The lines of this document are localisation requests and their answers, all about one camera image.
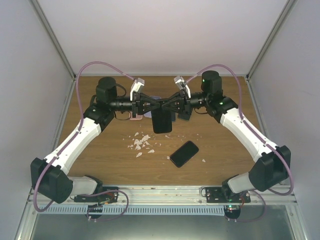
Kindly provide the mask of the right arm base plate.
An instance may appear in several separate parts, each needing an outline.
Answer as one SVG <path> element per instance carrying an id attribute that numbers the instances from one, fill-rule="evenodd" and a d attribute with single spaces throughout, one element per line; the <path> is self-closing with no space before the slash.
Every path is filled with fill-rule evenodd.
<path id="1" fill-rule="evenodd" d="M 203 186 L 199 193 L 206 198 L 207 203 L 222 205 L 224 216 L 230 221 L 238 221 L 244 205 L 251 203 L 248 191 L 227 193 L 222 186 Z"/>

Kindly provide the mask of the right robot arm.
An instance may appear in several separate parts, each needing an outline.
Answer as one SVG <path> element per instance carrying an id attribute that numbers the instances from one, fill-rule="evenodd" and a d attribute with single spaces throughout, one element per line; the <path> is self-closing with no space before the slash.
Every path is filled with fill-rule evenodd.
<path id="1" fill-rule="evenodd" d="M 193 109 L 205 107 L 207 114 L 228 129 L 249 152 L 254 165 L 249 172 L 233 176 L 222 183 L 221 196 L 228 203 L 234 202 L 245 191 L 264 192 L 288 179 L 292 193 L 294 181 L 290 170 L 291 151 L 278 146 L 263 135 L 243 114 L 240 103 L 223 94 L 222 78 L 218 72 L 207 70 L 201 74 L 201 92 L 191 93 L 189 81 L 174 78 L 179 91 L 161 106 L 179 114 L 190 115 Z"/>

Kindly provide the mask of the pink phone case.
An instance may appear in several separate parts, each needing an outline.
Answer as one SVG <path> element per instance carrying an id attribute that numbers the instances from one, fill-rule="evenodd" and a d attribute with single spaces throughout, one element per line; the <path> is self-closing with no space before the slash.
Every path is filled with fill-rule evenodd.
<path id="1" fill-rule="evenodd" d="M 129 120 L 130 121 L 140 121 L 140 120 L 142 120 L 143 119 L 143 115 L 139 115 L 139 114 L 136 114 L 135 116 L 131 116 L 130 118 L 129 118 Z"/>

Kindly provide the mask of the lavender phone case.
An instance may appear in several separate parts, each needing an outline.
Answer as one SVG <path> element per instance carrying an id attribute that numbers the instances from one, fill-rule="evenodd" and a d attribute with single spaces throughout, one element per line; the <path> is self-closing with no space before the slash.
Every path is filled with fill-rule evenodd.
<path id="1" fill-rule="evenodd" d="M 152 96 L 150 96 L 151 98 L 153 98 L 153 99 L 155 99 L 155 100 L 159 100 L 159 99 L 161 99 L 161 97 L 160 96 L 154 96 L 154 95 L 152 95 Z M 147 113 L 145 113 L 144 115 L 143 115 L 145 118 L 152 118 L 152 114 L 151 114 L 151 112 L 149 111 L 149 112 L 147 112 Z"/>

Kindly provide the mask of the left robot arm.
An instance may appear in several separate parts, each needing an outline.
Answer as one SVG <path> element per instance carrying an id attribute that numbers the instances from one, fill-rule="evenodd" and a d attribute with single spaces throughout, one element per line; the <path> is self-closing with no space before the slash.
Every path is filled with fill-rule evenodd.
<path id="1" fill-rule="evenodd" d="M 129 96 L 119 96 L 112 77 L 98 81 L 90 106 L 71 134 L 44 159 L 35 158 L 31 165 L 34 194 L 42 194 L 58 204 L 70 196 L 86 195 L 92 202 L 103 197 L 99 180 L 90 177 L 69 177 L 69 171 L 84 149 L 99 136 L 115 117 L 115 112 L 129 111 L 142 115 L 160 108 L 160 103 L 142 93 L 144 80 L 134 80 Z"/>

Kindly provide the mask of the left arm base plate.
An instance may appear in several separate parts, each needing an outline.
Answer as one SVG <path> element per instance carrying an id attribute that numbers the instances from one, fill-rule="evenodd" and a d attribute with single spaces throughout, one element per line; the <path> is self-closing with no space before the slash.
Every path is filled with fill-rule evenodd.
<path id="1" fill-rule="evenodd" d="M 121 215 L 102 219 L 102 210 L 104 205 L 118 202 L 119 188 L 116 186 L 98 187 L 92 194 L 70 195 L 69 198 L 75 203 L 92 203 L 87 206 L 85 216 L 89 222 L 109 222 L 116 220 Z"/>

